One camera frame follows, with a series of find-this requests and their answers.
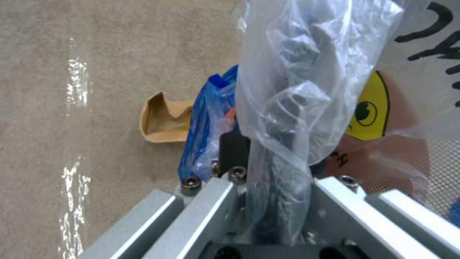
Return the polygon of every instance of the screw head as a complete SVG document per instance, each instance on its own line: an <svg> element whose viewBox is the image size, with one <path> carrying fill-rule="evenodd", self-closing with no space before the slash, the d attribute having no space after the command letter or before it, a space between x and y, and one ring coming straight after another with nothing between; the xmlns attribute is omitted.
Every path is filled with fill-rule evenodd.
<svg viewBox="0 0 460 259"><path fill-rule="evenodd" d="M180 191L185 196L195 196L201 189L201 180L196 176L187 176L182 179Z"/></svg>
<svg viewBox="0 0 460 259"><path fill-rule="evenodd" d="M211 174L214 177L220 177L220 175L219 175L219 161L217 161L217 160L211 161Z"/></svg>
<svg viewBox="0 0 460 259"><path fill-rule="evenodd" d="M246 168L234 166L229 170L229 180L234 184L244 184L246 182Z"/></svg>

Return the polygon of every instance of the clear plastic bag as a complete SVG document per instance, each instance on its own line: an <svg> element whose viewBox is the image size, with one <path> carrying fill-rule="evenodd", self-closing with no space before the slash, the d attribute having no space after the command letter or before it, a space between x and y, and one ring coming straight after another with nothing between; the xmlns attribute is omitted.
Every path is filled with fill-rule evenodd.
<svg viewBox="0 0 460 259"><path fill-rule="evenodd" d="M252 0L236 90L252 139L247 215L259 242L299 242L307 165L337 146L403 14L390 0Z"/></svg>

